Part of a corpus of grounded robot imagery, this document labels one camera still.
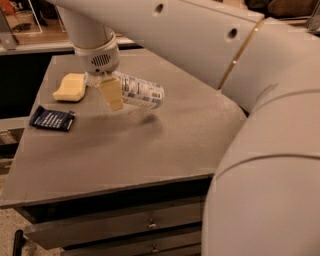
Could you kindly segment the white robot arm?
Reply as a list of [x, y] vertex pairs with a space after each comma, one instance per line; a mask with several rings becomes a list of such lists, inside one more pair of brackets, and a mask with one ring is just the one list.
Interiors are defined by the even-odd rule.
[[214, 0], [49, 0], [200, 79], [249, 116], [211, 182], [202, 256], [320, 256], [319, 41]]

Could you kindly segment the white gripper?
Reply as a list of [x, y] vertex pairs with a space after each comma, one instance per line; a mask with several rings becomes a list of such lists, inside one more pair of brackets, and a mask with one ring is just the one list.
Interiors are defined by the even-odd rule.
[[122, 89], [119, 78], [111, 77], [103, 80], [103, 73], [112, 73], [120, 63], [120, 53], [116, 36], [111, 34], [111, 39], [106, 44], [94, 48], [84, 49], [74, 47], [79, 64], [85, 71], [83, 82], [88, 87], [98, 87], [105, 102], [112, 111], [123, 108]]

